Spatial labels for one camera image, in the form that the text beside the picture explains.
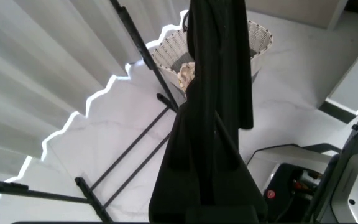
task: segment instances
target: marble floor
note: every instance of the marble floor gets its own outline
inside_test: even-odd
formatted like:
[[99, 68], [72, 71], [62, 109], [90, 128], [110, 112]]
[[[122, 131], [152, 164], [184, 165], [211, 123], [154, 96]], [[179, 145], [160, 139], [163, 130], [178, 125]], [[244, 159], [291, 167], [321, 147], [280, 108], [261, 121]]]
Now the marble floor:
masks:
[[[268, 28], [275, 41], [253, 84], [254, 129], [239, 131], [242, 158], [247, 161], [257, 149], [288, 143], [307, 146], [325, 142], [342, 147], [349, 125], [316, 107], [358, 56], [358, 14], [344, 13], [334, 31], [254, 12], [248, 15]], [[40, 180], [35, 176], [44, 171], [37, 172], [35, 167], [41, 166], [50, 172], [45, 178], [51, 182], [81, 176], [94, 183], [165, 107], [155, 97], [162, 92], [161, 86], [142, 62], [133, 64], [129, 74], [131, 80], [116, 80], [108, 93], [92, 102], [87, 118], [76, 116], [67, 132], [53, 138], [45, 160], [49, 162], [31, 164], [21, 181], [37, 185], [35, 180]], [[183, 102], [176, 89], [172, 92]], [[170, 132], [174, 119], [174, 112], [168, 111], [96, 187], [102, 203]], [[164, 150], [165, 145], [110, 204], [108, 212], [115, 221], [148, 220], [149, 200]], [[54, 192], [81, 195], [78, 189], [69, 189], [55, 188]], [[79, 218], [97, 220], [94, 214]]]

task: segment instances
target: curtain fold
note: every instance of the curtain fold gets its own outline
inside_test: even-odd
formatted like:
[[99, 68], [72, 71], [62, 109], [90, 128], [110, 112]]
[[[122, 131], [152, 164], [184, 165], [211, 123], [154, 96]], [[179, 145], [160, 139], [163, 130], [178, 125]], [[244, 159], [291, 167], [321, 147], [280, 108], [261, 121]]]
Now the curtain fold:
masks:
[[[180, 22], [189, 1], [121, 0], [144, 41]], [[141, 60], [108, 0], [0, 0], [0, 180], [61, 130], [112, 75]]]

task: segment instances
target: red round logo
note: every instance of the red round logo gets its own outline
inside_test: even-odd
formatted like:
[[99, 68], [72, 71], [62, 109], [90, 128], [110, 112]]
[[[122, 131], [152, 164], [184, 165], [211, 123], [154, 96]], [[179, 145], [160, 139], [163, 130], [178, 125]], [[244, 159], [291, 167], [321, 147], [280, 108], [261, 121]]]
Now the red round logo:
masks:
[[266, 195], [267, 198], [273, 199], [276, 196], [276, 193], [274, 192], [274, 190], [268, 190]]

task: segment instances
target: laundry basket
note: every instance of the laundry basket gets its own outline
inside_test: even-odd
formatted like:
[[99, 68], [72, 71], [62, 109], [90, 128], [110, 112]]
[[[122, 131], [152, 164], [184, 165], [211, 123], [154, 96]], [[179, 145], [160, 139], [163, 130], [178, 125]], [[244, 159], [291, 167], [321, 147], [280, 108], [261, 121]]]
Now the laundry basket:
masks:
[[[248, 21], [248, 31], [251, 73], [254, 81], [262, 67], [264, 53], [272, 46], [273, 35], [252, 21]], [[185, 90], [187, 86], [180, 85], [180, 69], [184, 63], [194, 62], [187, 49], [186, 37], [187, 32], [180, 29], [166, 38], [152, 54], [162, 75], [181, 90]]]

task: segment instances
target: black garment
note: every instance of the black garment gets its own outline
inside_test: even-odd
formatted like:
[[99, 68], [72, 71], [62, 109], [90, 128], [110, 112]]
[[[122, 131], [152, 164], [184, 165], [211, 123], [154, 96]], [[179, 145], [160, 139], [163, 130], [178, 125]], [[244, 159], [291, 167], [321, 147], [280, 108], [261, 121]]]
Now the black garment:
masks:
[[[194, 214], [213, 210], [239, 222], [263, 220], [266, 204], [238, 153], [238, 129], [253, 125], [245, 3], [192, 0], [188, 20], [195, 78], [177, 111], [149, 219], [196, 222]], [[231, 142], [216, 128], [217, 117]]]

